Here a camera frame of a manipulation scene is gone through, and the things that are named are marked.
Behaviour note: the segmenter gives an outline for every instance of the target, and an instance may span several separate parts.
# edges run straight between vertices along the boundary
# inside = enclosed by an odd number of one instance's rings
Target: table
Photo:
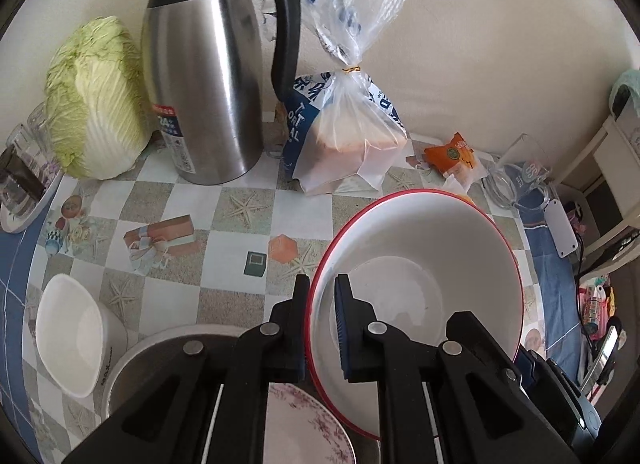
[[[331,239],[357,211],[382,195],[444,183],[435,171],[414,169],[404,160],[414,149],[420,151],[441,142],[418,136],[412,139],[386,174],[381,192],[353,195],[305,196],[287,180],[281,161],[267,154],[249,173],[215,187],[180,179],[166,149],[143,156],[132,171],[113,180],[76,181],[65,176],[46,220],[39,220],[42,231],[39,235],[28,232],[37,245],[28,285],[27,275],[23,275],[22,339],[17,341],[15,335],[9,339],[7,334],[7,349],[18,342],[22,345],[19,363],[24,398],[14,420],[22,426],[20,433],[32,452],[45,464],[57,464],[101,421],[102,389],[98,387],[82,400],[67,397],[54,384],[35,348],[38,303],[53,275],[70,274],[110,307],[126,325],[129,347],[145,336],[183,324],[253,327],[269,317],[273,304],[290,296],[296,274],[313,276]],[[489,155],[479,156],[492,161]],[[60,206],[74,193],[81,196],[88,220],[79,231],[69,232],[75,238],[73,256],[59,253],[48,257],[44,249],[47,221],[59,217]],[[495,206],[479,183],[473,185],[469,196],[513,249],[524,285],[522,343],[539,347],[543,354],[540,285],[519,215]],[[194,235],[202,248],[171,259],[165,269],[156,267],[146,276],[135,274],[123,241],[125,232],[185,214],[191,215]],[[287,263],[266,256],[270,240],[279,235],[297,244],[298,255]],[[247,271],[249,253],[264,255],[262,272]],[[11,298],[5,293],[5,299]],[[9,393],[2,397],[5,411],[5,403],[10,409],[18,402],[14,388],[12,392],[13,401]]]

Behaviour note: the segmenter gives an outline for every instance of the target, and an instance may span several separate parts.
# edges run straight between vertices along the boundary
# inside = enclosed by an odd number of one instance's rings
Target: wall
[[[27,0],[0,41],[0,137],[42,100],[53,52],[78,25],[117,15],[139,36],[146,0]],[[271,44],[264,44],[268,86]],[[407,128],[501,153],[522,132],[552,161],[582,147],[606,117],[609,87],[640,65],[612,0],[407,0],[364,69]],[[332,68],[303,33],[299,72]],[[264,94],[265,110],[274,95]]]

